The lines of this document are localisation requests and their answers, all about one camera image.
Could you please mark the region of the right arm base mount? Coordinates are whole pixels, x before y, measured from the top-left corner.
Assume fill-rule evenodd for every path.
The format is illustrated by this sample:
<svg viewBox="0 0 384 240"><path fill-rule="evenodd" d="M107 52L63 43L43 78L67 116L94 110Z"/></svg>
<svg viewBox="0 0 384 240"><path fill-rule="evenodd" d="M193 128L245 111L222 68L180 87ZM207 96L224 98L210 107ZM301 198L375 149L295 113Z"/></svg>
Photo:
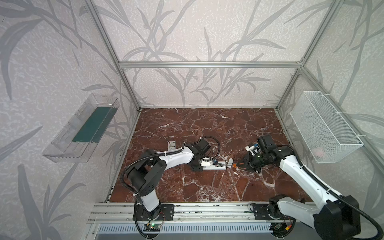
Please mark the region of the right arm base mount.
<svg viewBox="0 0 384 240"><path fill-rule="evenodd" d="M254 214L255 220L280 220L280 218L272 218L268 212L269 204L250 203L250 211Z"/></svg>

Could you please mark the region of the green circuit board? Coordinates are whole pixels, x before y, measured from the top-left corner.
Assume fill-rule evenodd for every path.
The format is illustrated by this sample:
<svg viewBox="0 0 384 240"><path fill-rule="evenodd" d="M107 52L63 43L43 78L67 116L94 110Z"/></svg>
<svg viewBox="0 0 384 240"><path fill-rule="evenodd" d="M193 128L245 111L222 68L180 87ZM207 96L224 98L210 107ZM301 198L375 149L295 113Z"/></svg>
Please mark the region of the green circuit board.
<svg viewBox="0 0 384 240"><path fill-rule="evenodd" d="M160 232L162 228L162 224L145 224L144 232Z"/></svg>

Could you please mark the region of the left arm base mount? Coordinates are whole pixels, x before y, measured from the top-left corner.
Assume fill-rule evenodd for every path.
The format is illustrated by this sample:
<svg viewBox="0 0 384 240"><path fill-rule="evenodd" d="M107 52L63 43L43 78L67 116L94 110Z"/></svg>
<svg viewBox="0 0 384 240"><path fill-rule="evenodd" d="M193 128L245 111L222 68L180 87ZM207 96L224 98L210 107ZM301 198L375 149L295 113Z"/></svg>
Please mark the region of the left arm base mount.
<svg viewBox="0 0 384 240"><path fill-rule="evenodd" d="M153 211L148 211L144 205L136 205L134 207L134 220L137 221L172 221L175 213L175 205L160 204Z"/></svg>

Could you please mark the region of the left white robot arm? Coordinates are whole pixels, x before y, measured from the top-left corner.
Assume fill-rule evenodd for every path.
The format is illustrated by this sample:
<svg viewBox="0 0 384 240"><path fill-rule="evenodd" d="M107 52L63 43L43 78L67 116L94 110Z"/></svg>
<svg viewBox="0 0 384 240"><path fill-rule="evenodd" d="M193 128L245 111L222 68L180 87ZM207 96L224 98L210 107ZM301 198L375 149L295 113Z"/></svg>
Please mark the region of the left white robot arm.
<svg viewBox="0 0 384 240"><path fill-rule="evenodd" d="M120 175L121 184L130 190L147 213L160 210L160 200L156 193L165 171L179 165L190 165L202 171L201 162L211 146L203 144L186 144L173 151L156 152L148 150L142 157L125 167Z"/></svg>

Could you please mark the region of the plain white remote control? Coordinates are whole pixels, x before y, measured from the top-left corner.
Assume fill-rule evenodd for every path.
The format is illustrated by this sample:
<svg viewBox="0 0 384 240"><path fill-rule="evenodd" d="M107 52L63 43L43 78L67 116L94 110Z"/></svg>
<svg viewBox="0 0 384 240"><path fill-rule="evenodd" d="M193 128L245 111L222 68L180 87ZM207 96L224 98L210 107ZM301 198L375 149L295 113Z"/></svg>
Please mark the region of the plain white remote control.
<svg viewBox="0 0 384 240"><path fill-rule="evenodd" d="M201 167L204 171L226 170L227 163L218 161L202 161Z"/></svg>

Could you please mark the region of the small metal bracket plate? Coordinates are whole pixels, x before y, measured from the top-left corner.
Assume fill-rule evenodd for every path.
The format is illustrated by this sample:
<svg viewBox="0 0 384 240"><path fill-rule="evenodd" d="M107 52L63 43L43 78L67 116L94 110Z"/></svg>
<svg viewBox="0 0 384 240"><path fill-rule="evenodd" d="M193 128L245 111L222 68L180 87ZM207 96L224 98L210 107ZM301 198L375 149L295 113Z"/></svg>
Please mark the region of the small metal bracket plate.
<svg viewBox="0 0 384 240"><path fill-rule="evenodd" d="M169 141L168 142L168 151L173 151L176 149L176 142L175 141Z"/></svg>

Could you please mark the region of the clear plastic wall tray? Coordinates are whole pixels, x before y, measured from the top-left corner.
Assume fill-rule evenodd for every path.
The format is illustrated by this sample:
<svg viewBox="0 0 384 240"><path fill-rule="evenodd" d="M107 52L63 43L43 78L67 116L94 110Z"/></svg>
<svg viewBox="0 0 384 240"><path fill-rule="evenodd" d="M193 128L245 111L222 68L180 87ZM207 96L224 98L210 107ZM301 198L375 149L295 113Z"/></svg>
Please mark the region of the clear plastic wall tray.
<svg viewBox="0 0 384 240"><path fill-rule="evenodd" d="M86 163L120 107L117 97L90 94L43 156L54 163Z"/></svg>

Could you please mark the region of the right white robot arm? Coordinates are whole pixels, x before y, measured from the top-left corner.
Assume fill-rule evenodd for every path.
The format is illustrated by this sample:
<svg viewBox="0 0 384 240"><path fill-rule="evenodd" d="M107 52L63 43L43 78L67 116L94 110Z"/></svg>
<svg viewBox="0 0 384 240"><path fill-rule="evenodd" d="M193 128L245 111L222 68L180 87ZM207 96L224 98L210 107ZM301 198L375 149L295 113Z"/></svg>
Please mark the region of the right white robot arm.
<svg viewBox="0 0 384 240"><path fill-rule="evenodd" d="M267 165L278 166L289 175L313 200L314 206L295 201L281 194L270 198L267 207L270 218L296 219L316 230L323 240L346 240L361 232L359 204L352 197L341 200L339 192L320 180L297 157L288 145L271 149L261 146L247 147L247 154L233 166L249 172L261 172Z"/></svg>

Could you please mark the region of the pink item in basket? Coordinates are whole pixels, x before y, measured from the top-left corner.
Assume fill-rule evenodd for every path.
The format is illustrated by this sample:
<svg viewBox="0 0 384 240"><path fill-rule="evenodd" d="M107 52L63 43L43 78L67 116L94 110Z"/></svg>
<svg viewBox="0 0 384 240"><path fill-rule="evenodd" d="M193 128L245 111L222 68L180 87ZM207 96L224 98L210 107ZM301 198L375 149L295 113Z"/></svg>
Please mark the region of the pink item in basket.
<svg viewBox="0 0 384 240"><path fill-rule="evenodd" d="M326 155L324 149L321 148L321 147L313 148L312 149L312 154L314 155L314 157L316 159L323 158Z"/></svg>

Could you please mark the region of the white battery cover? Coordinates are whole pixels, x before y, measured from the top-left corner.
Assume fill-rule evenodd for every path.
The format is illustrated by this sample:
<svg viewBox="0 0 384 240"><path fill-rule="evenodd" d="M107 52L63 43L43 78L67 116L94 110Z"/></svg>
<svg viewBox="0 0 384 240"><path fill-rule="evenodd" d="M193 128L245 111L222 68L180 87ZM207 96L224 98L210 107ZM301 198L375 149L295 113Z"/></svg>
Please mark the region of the white battery cover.
<svg viewBox="0 0 384 240"><path fill-rule="evenodd" d="M233 166L233 163L234 163L234 159L229 159L227 162L227 167L231 168Z"/></svg>

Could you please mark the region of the orange handled screwdriver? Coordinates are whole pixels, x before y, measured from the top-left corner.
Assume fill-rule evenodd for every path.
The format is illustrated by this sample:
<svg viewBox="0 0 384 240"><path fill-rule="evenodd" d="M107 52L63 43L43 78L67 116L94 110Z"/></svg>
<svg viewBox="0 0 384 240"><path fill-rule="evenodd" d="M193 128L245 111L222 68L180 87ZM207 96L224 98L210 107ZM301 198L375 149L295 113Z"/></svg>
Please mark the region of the orange handled screwdriver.
<svg viewBox="0 0 384 240"><path fill-rule="evenodd" d="M243 168L245 165L244 165L244 163L236 163L236 164L232 164L232 166L234 168Z"/></svg>

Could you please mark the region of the aluminium front rail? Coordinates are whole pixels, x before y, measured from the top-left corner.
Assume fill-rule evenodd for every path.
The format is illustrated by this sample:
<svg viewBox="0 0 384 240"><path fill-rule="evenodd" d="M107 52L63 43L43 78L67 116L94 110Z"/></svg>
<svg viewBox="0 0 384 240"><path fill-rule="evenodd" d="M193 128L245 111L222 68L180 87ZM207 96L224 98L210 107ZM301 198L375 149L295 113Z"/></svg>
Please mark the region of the aluminium front rail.
<svg viewBox="0 0 384 240"><path fill-rule="evenodd" d="M247 202L180 202L175 205L170 223L250 223L255 222ZM133 203L94 205L88 224L133 223Z"/></svg>

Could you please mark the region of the aluminium cage frame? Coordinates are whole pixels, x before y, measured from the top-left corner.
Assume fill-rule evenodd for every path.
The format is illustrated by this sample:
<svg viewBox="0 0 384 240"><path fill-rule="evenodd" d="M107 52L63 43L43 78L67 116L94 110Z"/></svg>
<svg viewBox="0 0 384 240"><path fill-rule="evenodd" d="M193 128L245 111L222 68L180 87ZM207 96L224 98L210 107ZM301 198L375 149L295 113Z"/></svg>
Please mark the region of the aluminium cage frame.
<svg viewBox="0 0 384 240"><path fill-rule="evenodd" d="M102 13L101 8L97 7L93 1L86 1L86 8L91 13L91 16L96 24L96 27L101 34L101 37L113 59L113 63L121 77L125 77L124 69L175 69L175 68L188 68L188 69L294 69L294 75L288 86L283 92L283 96L278 101L276 108L281 108L283 102L287 100L288 94L293 91L293 88L299 79L304 77L307 82L312 86L311 91L313 96L320 96L326 100L329 106L335 108L335 115L343 118L346 124L351 127L353 137L359 141L357 145L346 145L349 149L349 153L352 153L354 149L361 148L362 151L367 155L370 161L378 169L384 169L384 159L380 151L374 146L373 142L368 139L367 136L363 135L363 131L353 122L352 117L342 111L341 106L332 98L331 94L316 80L314 75L305 67L308 63L311 55L314 53L316 46L321 41L322 37L325 36L326 30L331 26L334 18L339 13L342 6L359 6L362 7L361 1L326 1L320 4L320 7L326 8L328 11L325 18L322 20L319 29L317 30L314 38L312 39L309 48L307 49L304 57L300 61L296 62L260 62L258 60L248 62L230 62L230 61L189 61L181 58L179 61L160 61L160 54L155 54L156 61L119 61L117 55L112 47L112 43L108 37L107 31L105 30L100 14Z"/></svg>

